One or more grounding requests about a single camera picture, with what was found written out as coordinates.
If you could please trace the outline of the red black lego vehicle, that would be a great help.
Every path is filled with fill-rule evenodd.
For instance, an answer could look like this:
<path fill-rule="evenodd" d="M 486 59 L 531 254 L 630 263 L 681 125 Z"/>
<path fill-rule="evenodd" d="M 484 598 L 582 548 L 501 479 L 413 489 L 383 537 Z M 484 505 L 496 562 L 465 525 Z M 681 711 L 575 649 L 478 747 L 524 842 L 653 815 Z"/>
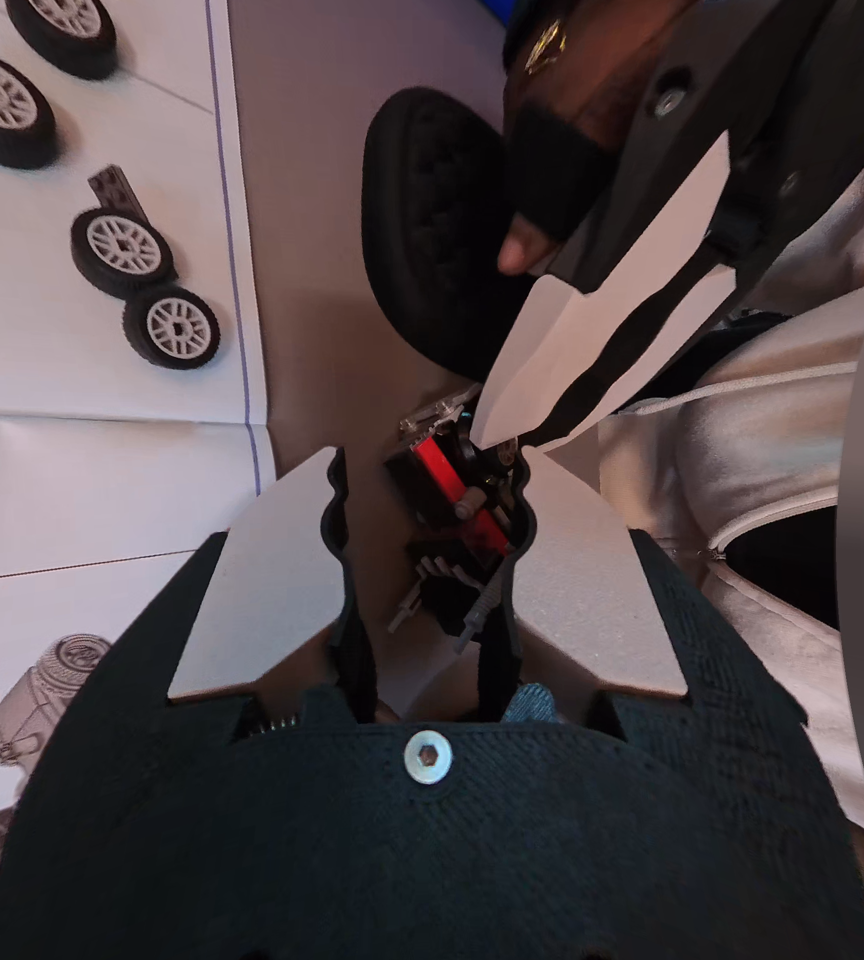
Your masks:
<path fill-rule="evenodd" d="M 416 523 L 406 545 L 415 584 L 389 632 L 423 609 L 457 654 L 483 638 L 527 530 L 527 511 L 515 499 L 524 465 L 517 439 L 482 449 L 471 437 L 482 389 L 475 383 L 404 416 L 384 461 Z"/>

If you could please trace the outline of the open lego instruction booklet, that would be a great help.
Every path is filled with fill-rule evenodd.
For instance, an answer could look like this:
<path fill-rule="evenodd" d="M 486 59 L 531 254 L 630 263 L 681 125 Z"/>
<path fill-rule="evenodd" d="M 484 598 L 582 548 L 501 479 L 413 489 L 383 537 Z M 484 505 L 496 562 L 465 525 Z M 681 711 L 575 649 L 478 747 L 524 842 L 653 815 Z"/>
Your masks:
<path fill-rule="evenodd" d="M 135 73 L 55 70 L 0 6 L 0 59 L 53 107 L 64 155 L 0 167 L 0 813 L 15 803 L 44 709 L 19 694 L 42 654 L 114 642 L 185 559 L 274 481 L 226 2 L 120 9 Z M 211 309 L 217 355 L 152 366 L 124 306 L 71 257 L 70 227 L 116 164 Z"/>

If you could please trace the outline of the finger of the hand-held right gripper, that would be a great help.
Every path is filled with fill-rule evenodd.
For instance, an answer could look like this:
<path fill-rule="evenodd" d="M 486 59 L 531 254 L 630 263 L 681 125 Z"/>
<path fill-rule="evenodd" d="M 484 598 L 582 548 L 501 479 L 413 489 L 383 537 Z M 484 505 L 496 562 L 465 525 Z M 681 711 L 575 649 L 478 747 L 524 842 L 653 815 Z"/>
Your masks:
<path fill-rule="evenodd" d="M 620 325 L 698 251 L 729 174 L 724 132 L 596 291 L 552 275 L 534 283 L 479 395 L 475 441 L 506 441 L 545 421 Z"/>
<path fill-rule="evenodd" d="M 565 439 L 650 348 L 658 346 L 658 364 L 663 366 L 731 297 L 736 267 L 744 255 L 745 220 L 714 218 L 685 265 L 632 311 L 592 366 L 568 387 L 539 426 L 520 435 L 519 444 L 538 448 Z M 658 345 L 663 333 L 671 334 L 672 345 Z"/>

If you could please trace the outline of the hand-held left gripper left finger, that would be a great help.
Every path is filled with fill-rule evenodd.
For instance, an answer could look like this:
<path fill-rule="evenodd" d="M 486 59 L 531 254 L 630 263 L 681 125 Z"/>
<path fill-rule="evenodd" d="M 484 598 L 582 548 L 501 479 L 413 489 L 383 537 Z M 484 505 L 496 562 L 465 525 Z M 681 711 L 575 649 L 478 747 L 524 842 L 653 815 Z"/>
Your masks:
<path fill-rule="evenodd" d="M 270 719 L 332 684 L 373 721 L 377 674 L 345 517 L 344 450 L 326 446 L 232 523 L 170 685 L 174 703 L 255 695 Z"/>

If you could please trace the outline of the black quilted pad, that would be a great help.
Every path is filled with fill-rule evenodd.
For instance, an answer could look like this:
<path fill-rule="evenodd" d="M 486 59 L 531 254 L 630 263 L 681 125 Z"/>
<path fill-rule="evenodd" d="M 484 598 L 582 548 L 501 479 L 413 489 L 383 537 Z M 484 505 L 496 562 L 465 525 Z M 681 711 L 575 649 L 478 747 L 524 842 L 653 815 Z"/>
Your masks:
<path fill-rule="evenodd" d="M 497 267 L 512 212 L 500 134 L 457 99 L 416 86 L 372 119 L 362 248 L 391 327 L 452 374 L 484 383 L 536 282 Z"/>

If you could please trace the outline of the person's right hand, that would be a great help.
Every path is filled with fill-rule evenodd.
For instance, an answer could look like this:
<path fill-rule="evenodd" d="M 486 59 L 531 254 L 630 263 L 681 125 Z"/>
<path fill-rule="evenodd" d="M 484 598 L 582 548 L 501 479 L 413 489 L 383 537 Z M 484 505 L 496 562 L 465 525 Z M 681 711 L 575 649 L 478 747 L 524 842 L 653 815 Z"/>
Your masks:
<path fill-rule="evenodd" d="M 606 195 L 655 68 L 692 2 L 520 2 L 503 52 L 513 216 L 499 271 L 545 264 Z"/>

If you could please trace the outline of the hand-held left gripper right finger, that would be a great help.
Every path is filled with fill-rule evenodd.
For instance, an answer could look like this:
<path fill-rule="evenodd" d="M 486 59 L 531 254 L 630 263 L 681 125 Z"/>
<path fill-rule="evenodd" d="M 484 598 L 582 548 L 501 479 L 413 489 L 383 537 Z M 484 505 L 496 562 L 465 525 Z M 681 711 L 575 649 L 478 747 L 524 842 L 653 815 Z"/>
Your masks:
<path fill-rule="evenodd" d="M 477 668 L 480 716 L 540 684 L 559 716 L 605 693 L 679 702 L 688 684 L 625 523 L 594 489 L 533 447 L 512 469 L 510 555 L 497 570 Z"/>

